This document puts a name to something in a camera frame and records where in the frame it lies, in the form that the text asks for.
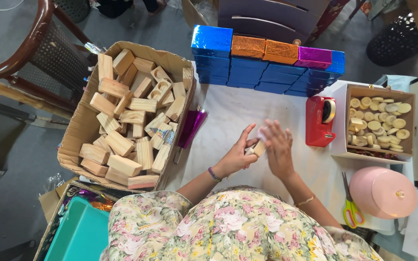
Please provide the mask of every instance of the woman's left hand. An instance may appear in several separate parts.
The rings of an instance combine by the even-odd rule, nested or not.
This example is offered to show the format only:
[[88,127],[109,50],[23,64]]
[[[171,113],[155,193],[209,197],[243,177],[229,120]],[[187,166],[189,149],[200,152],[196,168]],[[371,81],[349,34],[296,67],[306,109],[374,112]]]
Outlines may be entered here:
[[259,141],[259,138],[247,140],[248,134],[256,126],[255,123],[246,127],[241,133],[238,141],[232,146],[232,148],[225,154],[225,156],[217,163],[212,170],[214,174],[223,179],[232,173],[239,171],[240,169],[247,169],[251,163],[257,161],[257,156],[252,154],[245,156],[244,150],[251,147]]

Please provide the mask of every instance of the pink lid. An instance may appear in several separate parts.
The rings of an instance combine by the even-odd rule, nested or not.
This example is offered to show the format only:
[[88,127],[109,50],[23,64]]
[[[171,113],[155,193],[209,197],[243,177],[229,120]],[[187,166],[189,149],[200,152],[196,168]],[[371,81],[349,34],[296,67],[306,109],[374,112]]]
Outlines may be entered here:
[[372,197],[383,212],[394,218],[407,217],[417,206],[417,192],[412,182],[390,169],[375,177]]

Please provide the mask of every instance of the orange foil-wrapped box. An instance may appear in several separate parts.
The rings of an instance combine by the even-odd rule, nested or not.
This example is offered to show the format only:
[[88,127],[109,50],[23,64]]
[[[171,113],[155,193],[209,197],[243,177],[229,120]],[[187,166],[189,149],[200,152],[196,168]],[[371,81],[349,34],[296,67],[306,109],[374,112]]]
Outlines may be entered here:
[[262,58],[266,41],[264,39],[237,36],[232,39],[232,55]]
[[292,65],[298,60],[299,47],[272,40],[266,40],[263,60]]

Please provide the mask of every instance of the red tape dispenser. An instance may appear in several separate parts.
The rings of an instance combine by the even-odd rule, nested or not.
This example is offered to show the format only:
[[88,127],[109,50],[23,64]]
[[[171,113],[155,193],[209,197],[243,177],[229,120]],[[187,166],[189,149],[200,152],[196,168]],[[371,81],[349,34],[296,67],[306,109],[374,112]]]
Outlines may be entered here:
[[313,96],[306,101],[306,145],[326,147],[333,139],[335,99]]

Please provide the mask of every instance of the hand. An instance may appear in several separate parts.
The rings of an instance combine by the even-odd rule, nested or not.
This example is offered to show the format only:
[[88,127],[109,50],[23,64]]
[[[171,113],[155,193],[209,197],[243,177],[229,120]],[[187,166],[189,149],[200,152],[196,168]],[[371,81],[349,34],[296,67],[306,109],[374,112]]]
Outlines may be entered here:
[[272,123],[267,119],[266,125],[269,129],[261,128],[261,132],[267,139],[265,146],[269,167],[275,176],[283,179],[295,173],[291,158],[293,138],[289,129],[282,130],[278,120]]
[[251,163],[257,161],[257,156],[252,154],[249,156],[244,155],[244,150],[251,147],[259,141],[259,138],[247,140],[248,134],[256,126],[255,123],[246,127],[241,133],[238,141],[232,146],[232,148],[225,154],[225,156],[217,163],[212,170],[214,174],[219,178],[229,176],[232,173],[239,171],[240,169],[247,169]]

